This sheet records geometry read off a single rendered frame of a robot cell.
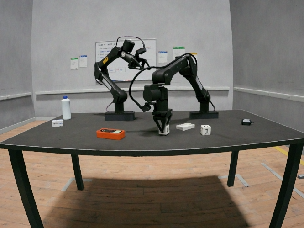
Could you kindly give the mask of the white bottle with blue cap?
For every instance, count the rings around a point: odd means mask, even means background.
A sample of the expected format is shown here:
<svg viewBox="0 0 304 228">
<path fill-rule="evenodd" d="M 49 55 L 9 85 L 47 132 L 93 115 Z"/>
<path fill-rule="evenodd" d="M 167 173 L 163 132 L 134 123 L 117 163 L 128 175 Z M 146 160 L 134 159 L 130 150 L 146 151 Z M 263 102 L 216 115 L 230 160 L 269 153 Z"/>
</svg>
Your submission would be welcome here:
<svg viewBox="0 0 304 228">
<path fill-rule="evenodd" d="M 62 102 L 62 112 L 63 112 L 63 120 L 71 119 L 71 110 L 70 110 L 70 99 L 67 99 L 67 96 L 63 97 Z"/>
</svg>

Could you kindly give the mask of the white number cube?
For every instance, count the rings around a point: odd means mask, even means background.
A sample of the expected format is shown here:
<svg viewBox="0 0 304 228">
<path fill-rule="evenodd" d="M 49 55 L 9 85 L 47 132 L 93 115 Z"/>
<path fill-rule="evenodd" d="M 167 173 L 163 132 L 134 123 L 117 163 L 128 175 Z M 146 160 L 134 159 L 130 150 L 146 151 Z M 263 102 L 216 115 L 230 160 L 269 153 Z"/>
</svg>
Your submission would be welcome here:
<svg viewBox="0 0 304 228">
<path fill-rule="evenodd" d="M 210 135 L 211 127 L 209 125 L 201 126 L 201 134 L 202 135 Z"/>
<path fill-rule="evenodd" d="M 169 125 L 165 125 L 163 132 L 159 130 L 159 134 L 167 135 L 169 133 Z"/>
</svg>

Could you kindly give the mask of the orange digital multimeter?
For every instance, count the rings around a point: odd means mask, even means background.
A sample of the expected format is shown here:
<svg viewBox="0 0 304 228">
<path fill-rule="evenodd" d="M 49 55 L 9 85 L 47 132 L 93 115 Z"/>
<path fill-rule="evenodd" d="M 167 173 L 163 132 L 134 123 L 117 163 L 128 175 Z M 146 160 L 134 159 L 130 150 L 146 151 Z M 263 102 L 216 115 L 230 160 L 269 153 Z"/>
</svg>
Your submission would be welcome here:
<svg viewBox="0 0 304 228">
<path fill-rule="evenodd" d="M 113 139 L 113 140 L 121 140 L 125 137 L 124 130 L 115 130 L 115 129 L 100 129 L 97 132 L 98 138 L 106 138 L 106 139 Z"/>
</svg>

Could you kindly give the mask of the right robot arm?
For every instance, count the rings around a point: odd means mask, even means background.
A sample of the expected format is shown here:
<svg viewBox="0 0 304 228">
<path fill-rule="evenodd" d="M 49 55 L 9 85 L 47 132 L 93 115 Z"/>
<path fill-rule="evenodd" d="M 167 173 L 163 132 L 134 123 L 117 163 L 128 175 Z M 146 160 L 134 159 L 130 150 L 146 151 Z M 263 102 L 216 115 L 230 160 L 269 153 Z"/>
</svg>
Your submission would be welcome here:
<svg viewBox="0 0 304 228">
<path fill-rule="evenodd" d="M 94 77 L 108 88 L 114 98 L 113 103 L 115 103 L 115 112 L 107 111 L 105 115 L 134 115 L 135 113 L 134 111 L 124 111 L 124 102 L 128 97 L 127 93 L 111 80 L 107 69 L 107 66 L 118 58 L 126 60 L 126 56 L 132 52 L 134 46 L 134 42 L 124 40 L 121 47 L 112 48 L 106 57 L 94 64 Z"/>
</svg>

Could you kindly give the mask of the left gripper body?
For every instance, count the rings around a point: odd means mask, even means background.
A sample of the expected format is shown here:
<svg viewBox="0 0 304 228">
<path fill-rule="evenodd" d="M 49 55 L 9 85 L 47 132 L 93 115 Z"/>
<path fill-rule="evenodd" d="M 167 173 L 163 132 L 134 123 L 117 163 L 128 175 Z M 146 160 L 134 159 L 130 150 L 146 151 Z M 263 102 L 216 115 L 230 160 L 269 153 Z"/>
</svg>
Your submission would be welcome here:
<svg viewBox="0 0 304 228">
<path fill-rule="evenodd" d="M 168 99 L 166 100 L 156 100 L 156 102 L 145 102 L 145 105 L 153 105 L 154 110 L 152 112 L 153 117 L 168 117 L 170 115 L 172 115 L 171 111 L 173 111 L 173 109 L 169 109 L 168 108 Z M 142 106 L 142 108 L 144 107 Z"/>
</svg>

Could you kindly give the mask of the small white cardboard box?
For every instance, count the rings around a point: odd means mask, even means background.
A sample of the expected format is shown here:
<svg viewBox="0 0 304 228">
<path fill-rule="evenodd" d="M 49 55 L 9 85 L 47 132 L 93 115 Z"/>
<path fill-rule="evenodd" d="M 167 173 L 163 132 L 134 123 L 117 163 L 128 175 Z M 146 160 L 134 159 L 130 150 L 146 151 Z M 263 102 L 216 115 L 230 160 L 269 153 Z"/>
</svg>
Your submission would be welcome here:
<svg viewBox="0 0 304 228">
<path fill-rule="evenodd" d="M 63 120 L 52 120 L 52 127 L 63 126 Z"/>
</svg>

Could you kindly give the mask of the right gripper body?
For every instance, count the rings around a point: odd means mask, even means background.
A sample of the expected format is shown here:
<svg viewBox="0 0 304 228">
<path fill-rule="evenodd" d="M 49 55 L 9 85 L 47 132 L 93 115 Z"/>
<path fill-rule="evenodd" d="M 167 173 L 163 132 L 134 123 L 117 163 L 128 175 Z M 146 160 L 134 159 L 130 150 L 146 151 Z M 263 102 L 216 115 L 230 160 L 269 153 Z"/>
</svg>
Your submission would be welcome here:
<svg viewBox="0 0 304 228">
<path fill-rule="evenodd" d="M 141 49 L 141 48 L 140 48 L 140 49 Z M 139 57 L 139 54 L 138 54 L 138 52 L 137 52 L 137 51 L 139 51 L 140 49 L 136 50 L 136 54 L 135 54 L 135 55 L 128 54 L 128 55 L 126 56 L 126 62 L 129 63 L 129 64 L 128 64 L 128 68 L 129 68 L 129 66 L 130 66 L 130 64 L 131 64 L 133 58 L 135 58 L 135 59 L 138 61 L 138 63 L 140 63 L 140 62 L 143 63 L 144 58 L 140 58 L 140 57 Z M 139 67 L 139 66 L 135 63 L 135 64 L 134 64 L 134 68 L 136 68 L 136 67 Z"/>
</svg>

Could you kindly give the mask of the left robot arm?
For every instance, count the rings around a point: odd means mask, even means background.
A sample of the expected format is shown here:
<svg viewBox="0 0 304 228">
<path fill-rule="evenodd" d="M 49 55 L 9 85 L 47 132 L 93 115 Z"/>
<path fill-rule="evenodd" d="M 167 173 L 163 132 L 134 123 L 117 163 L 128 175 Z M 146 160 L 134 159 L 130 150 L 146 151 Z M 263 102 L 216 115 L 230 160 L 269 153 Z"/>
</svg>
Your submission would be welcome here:
<svg viewBox="0 0 304 228">
<path fill-rule="evenodd" d="M 188 64 L 189 63 L 189 64 Z M 193 87 L 196 98 L 200 102 L 199 111 L 190 111 L 191 115 L 219 114 L 217 111 L 209 111 L 211 97 L 202 86 L 197 76 L 197 66 L 191 55 L 179 58 L 163 69 L 158 69 L 152 74 L 152 85 L 145 85 L 143 99 L 147 102 L 168 99 L 168 89 L 164 86 L 171 85 L 172 77 L 179 72 Z M 190 76 L 191 75 L 191 76 Z M 165 83 L 164 85 L 155 85 Z M 160 87 L 159 87 L 160 86 Z"/>
</svg>

